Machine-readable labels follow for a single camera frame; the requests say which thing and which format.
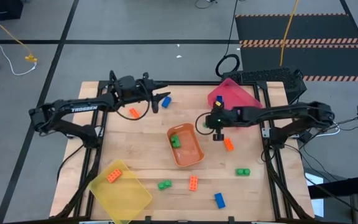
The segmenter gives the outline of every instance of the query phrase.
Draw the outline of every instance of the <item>red lego brick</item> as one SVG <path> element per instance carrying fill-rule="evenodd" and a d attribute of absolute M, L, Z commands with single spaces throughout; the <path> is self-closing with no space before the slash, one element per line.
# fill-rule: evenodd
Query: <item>red lego brick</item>
<path fill-rule="evenodd" d="M 121 171 L 119 169 L 114 170 L 110 175 L 107 176 L 107 180 L 112 183 L 121 175 Z"/>
<path fill-rule="evenodd" d="M 224 145 L 226 146 L 226 149 L 228 151 L 233 151 L 234 150 L 233 143 L 231 142 L 231 140 L 229 138 L 224 139 Z"/>
<path fill-rule="evenodd" d="M 197 176 L 190 176 L 190 184 L 189 190 L 196 191 L 198 185 L 198 177 Z"/>
<path fill-rule="evenodd" d="M 129 112 L 131 112 L 134 118 L 139 118 L 139 113 L 135 110 L 135 108 L 131 108 Z"/>

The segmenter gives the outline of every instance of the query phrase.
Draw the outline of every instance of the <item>white wire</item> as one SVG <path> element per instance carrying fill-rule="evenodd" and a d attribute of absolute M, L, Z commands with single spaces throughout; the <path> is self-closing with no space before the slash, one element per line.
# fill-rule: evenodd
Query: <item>white wire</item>
<path fill-rule="evenodd" d="M 2 54 L 5 56 L 6 60 L 9 62 L 9 65 L 11 66 L 11 71 L 12 71 L 13 75 L 18 75 L 18 76 L 19 76 L 19 75 L 25 75 L 25 74 L 27 74 L 27 73 L 29 73 L 29 72 L 35 70 L 35 68 L 36 68 L 36 66 L 37 66 L 37 62 L 34 62 L 34 66 L 33 66 L 30 70 L 28 70 L 28 71 L 26 71 L 26 72 L 23 72 L 23 73 L 16 73 L 16 72 L 13 70 L 13 66 L 12 66 L 11 60 L 9 59 L 9 57 L 6 56 L 5 51 L 4 51 L 4 49 L 2 48 L 1 44 L 0 44 L 0 49 L 1 49 Z"/>
<path fill-rule="evenodd" d="M 334 124 L 335 124 L 335 129 L 336 129 L 336 132 L 334 133 L 327 133 L 327 134 L 319 134 L 317 135 L 316 137 L 323 137 L 323 136 L 332 136 L 332 135 L 336 135 L 337 133 L 339 133 L 341 131 L 341 129 L 339 128 L 339 125 L 335 123 L 334 121 Z"/>

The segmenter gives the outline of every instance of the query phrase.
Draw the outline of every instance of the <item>gray floor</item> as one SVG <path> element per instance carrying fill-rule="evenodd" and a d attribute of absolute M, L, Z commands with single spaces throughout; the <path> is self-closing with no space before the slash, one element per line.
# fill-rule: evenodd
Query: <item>gray floor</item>
<path fill-rule="evenodd" d="M 20 39 L 59 39 L 73 0 L 32 0 L 24 7 L 22 19 L 4 21 Z M 347 0 L 358 25 L 358 1 Z M 80 0 L 68 39 L 226 39 L 234 0 L 218 1 L 209 9 L 194 8 L 193 0 Z M 293 0 L 246 0 L 238 14 L 290 13 Z M 299 13 L 343 12 L 338 0 L 302 0 Z M 8 39 L 0 32 L 1 39 Z M 233 38 L 237 38 L 236 29 Z M 15 77 L 0 53 L 0 204 L 24 136 L 29 127 L 27 110 L 40 95 L 56 45 L 31 45 L 39 58 L 36 71 Z M 238 53 L 231 45 L 231 53 Z M 4 45 L 16 72 L 29 69 L 26 52 L 18 45 Z M 118 76 L 140 77 L 149 72 L 158 80 L 218 80 L 214 74 L 225 45 L 66 45 L 57 65 L 47 101 L 76 98 L 80 83 Z M 222 67 L 231 68 L 228 62 Z M 307 82 L 303 101 L 330 104 L 336 120 L 356 116 L 358 83 Z M 344 128 L 354 124 L 344 124 Z M 62 161 L 66 139 L 61 135 L 34 136 L 12 198 L 5 222 L 47 218 L 55 190 L 56 172 Z M 358 176 L 358 132 L 316 138 L 307 147 L 324 167 L 343 177 Z M 309 162 L 318 170 L 320 167 Z"/>

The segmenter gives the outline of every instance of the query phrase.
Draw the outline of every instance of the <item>yellow transparent bin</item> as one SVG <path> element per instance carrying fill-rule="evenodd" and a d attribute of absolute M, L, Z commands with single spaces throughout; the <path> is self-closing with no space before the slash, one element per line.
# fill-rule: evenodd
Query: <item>yellow transparent bin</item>
<path fill-rule="evenodd" d="M 107 176 L 119 169 L 121 175 L 113 182 Z M 114 161 L 89 183 L 90 189 L 116 224 L 128 224 L 151 201 L 152 196 L 122 160 Z"/>

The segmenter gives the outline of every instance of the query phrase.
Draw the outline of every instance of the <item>orange striped tape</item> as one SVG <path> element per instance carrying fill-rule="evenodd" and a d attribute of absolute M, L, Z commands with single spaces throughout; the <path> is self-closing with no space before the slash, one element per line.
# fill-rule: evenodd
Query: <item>orange striped tape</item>
<path fill-rule="evenodd" d="M 242 48 L 246 47 L 282 47 L 282 44 L 243 44 Z M 287 44 L 286 48 L 358 48 L 358 44 L 346 44 L 346 45 L 328 45 L 328 44 Z"/>
<path fill-rule="evenodd" d="M 358 76 L 314 76 L 305 75 L 304 81 L 326 81 L 326 82 L 358 82 Z"/>
<path fill-rule="evenodd" d="M 294 16 L 344 16 L 346 13 L 304 13 L 294 14 Z M 290 16 L 290 14 L 247 14 L 247 15 L 236 15 L 238 17 L 262 17 L 262 16 Z"/>
<path fill-rule="evenodd" d="M 240 40 L 240 44 L 283 44 L 283 40 Z M 287 39 L 285 44 L 358 44 L 358 38 Z"/>

